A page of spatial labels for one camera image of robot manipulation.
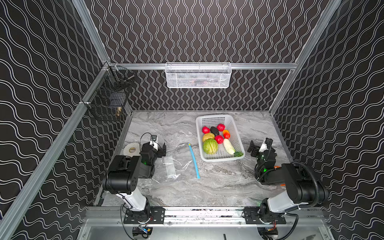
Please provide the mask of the red apple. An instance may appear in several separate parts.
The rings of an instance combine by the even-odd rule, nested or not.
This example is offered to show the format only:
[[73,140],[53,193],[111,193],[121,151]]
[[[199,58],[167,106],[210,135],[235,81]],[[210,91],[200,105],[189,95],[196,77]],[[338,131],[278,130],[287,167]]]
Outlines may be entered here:
[[210,131],[210,129],[208,128],[208,127],[203,127],[202,128],[202,132],[203,132],[203,134],[208,134],[208,133],[210,133],[211,131]]

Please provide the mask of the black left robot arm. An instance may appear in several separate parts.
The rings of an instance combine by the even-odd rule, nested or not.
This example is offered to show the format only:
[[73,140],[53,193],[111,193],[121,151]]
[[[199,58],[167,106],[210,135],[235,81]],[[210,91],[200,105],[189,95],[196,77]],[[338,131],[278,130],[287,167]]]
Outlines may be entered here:
[[152,220],[151,206],[137,188],[139,179],[151,179],[158,158],[166,156],[167,146],[150,141],[127,145],[126,155],[116,155],[103,180],[103,189],[120,197],[127,207],[127,216],[139,224]]

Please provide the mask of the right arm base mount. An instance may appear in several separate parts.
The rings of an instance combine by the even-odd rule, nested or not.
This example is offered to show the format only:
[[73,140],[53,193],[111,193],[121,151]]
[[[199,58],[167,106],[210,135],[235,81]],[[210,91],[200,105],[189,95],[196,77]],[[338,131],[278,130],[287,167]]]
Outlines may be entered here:
[[272,213],[269,209],[260,207],[245,207],[242,217],[247,225],[285,225],[287,223],[283,214]]

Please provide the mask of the dark red beet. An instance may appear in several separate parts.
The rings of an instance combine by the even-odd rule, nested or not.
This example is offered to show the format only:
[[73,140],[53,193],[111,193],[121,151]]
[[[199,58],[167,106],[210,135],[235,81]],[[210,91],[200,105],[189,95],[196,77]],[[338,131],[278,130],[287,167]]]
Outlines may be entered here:
[[223,132],[226,129],[226,126],[224,124],[218,124],[217,129],[219,132]]

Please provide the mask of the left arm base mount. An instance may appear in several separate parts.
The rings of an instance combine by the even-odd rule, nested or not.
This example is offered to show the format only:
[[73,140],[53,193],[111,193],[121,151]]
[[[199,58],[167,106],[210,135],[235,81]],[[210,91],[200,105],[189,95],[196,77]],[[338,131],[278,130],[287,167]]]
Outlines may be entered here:
[[126,210],[123,223],[125,225],[163,224],[165,209],[162,207],[150,207],[140,212]]

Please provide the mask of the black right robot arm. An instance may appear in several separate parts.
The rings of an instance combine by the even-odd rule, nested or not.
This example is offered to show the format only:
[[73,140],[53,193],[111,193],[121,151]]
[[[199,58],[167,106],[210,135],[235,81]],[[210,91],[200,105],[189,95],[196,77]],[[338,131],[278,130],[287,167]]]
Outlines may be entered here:
[[282,193],[264,199],[253,214],[262,223],[276,223],[284,214],[314,207],[328,199],[327,188],[311,167],[302,162],[276,166],[277,153],[272,139],[266,138],[260,146],[251,141],[247,152],[257,160],[255,178],[261,185],[286,187]]

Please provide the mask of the clear zip top bag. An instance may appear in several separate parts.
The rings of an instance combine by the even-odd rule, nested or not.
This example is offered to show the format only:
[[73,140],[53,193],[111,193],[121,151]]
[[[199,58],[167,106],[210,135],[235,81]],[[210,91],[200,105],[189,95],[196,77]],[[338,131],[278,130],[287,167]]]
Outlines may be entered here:
[[195,161],[186,143],[167,147],[166,156],[157,159],[152,177],[158,184],[198,179]]

